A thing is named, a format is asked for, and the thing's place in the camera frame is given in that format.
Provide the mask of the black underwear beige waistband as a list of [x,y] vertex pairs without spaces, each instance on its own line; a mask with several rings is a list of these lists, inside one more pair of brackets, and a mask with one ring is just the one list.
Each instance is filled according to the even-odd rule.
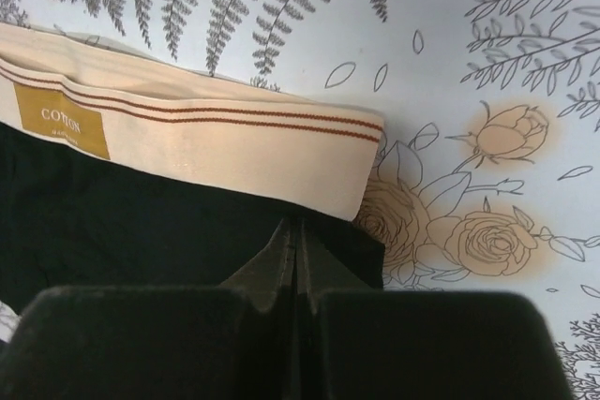
[[1,301],[54,286],[217,285],[288,216],[361,281],[378,115],[1,28]]

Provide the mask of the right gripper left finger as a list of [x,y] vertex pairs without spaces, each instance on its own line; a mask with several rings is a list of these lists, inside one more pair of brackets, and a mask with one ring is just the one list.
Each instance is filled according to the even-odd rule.
[[59,287],[1,355],[5,399],[296,399],[297,224],[215,287]]

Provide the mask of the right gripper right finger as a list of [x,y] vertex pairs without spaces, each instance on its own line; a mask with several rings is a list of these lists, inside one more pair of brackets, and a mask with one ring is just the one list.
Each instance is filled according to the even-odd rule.
[[568,399],[543,316],[513,292],[372,289],[295,228],[299,399]]

